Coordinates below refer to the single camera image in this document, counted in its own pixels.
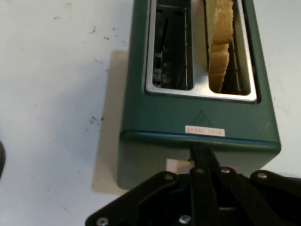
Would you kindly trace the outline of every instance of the green toaster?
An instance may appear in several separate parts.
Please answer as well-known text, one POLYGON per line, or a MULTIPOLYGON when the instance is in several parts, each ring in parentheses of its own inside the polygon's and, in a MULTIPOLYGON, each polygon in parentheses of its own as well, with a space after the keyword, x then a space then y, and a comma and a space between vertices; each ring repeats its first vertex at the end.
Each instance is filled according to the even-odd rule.
POLYGON ((210 147, 249 176, 281 150, 252 0, 234 0, 230 61, 220 93, 208 79, 206 6, 135 0, 119 134, 119 187, 131 189, 166 160, 210 147))

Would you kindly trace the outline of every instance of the toast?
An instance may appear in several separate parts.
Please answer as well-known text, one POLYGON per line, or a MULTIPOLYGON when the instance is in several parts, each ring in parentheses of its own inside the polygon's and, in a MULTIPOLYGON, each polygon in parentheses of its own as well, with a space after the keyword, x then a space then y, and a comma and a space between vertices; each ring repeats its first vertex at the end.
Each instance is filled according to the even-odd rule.
POLYGON ((209 86, 219 93, 229 63, 229 43, 233 36, 232 0, 206 0, 209 86))

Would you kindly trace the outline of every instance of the bolt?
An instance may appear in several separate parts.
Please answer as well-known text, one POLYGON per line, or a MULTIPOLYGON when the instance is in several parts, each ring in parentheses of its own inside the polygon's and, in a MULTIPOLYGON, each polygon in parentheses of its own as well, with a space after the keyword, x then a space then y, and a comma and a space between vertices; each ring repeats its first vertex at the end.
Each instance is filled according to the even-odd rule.
POLYGON ((197 169, 196 172, 197 173, 204 173, 204 170, 203 169, 197 169))
POLYGON ((222 172, 222 173, 230 173, 230 169, 227 168, 227 167, 223 167, 223 168, 221 169, 221 172, 222 172))
POLYGON ((166 180, 173 180, 174 177, 173 177, 173 175, 167 173, 167 174, 165 174, 165 179, 166 179, 166 180))
POLYGON ((188 225, 190 223, 190 221, 191 221, 191 217, 188 215, 182 215, 179 218, 179 223, 182 225, 188 225))
POLYGON ((107 226, 109 225, 109 220, 107 218, 99 218, 96 222, 97 226, 107 226))
POLYGON ((262 179, 265 179, 268 177, 265 173, 258 173, 257 176, 262 179))

